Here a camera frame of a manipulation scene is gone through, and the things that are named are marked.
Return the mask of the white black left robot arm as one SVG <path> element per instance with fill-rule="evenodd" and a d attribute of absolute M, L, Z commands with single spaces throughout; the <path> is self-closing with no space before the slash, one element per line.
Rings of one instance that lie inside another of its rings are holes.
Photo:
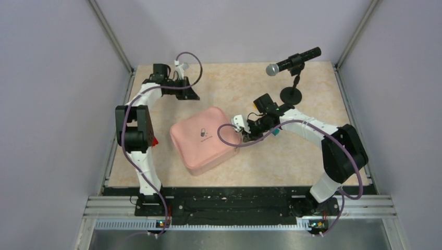
<path fill-rule="evenodd" d="M 127 104 L 115 108 L 118 145 L 137 172 L 139 198 L 154 215 L 166 211 L 167 201 L 161 194 L 162 184 L 153 162 L 156 137 L 150 108 L 164 95 L 173 95 L 180 101 L 200 100 L 185 76 L 188 68 L 188 64 L 179 61 L 174 70 L 166 64 L 154 64 L 153 73 L 142 82 L 138 93 Z"/>

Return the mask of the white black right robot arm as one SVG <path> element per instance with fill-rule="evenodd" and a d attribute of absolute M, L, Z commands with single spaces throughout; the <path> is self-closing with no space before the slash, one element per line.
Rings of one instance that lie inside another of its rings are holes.
<path fill-rule="evenodd" d="M 367 165 L 369 158 L 354 126 L 341 127 L 326 124 L 307 116 L 293 105 L 277 105 L 269 94 L 254 101 L 260 113 L 256 120 L 237 115 L 232 118 L 236 130 L 242 133 L 245 142 L 262 140 L 266 134 L 277 130 L 293 132 L 312 142 L 322 151 L 324 173 L 310 188 L 306 209 L 319 215 L 327 207 L 334 193 L 353 175 L 362 182 L 360 169 Z"/>

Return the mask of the pink medicine case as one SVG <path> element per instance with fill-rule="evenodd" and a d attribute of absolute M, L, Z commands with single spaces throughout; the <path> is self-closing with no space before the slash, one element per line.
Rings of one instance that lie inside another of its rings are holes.
<path fill-rule="evenodd" d="M 218 137 L 218 128 L 227 123 L 220 108 L 210 107 L 171 127 L 171 140 L 191 175 L 199 176 L 238 154 L 238 148 Z"/>

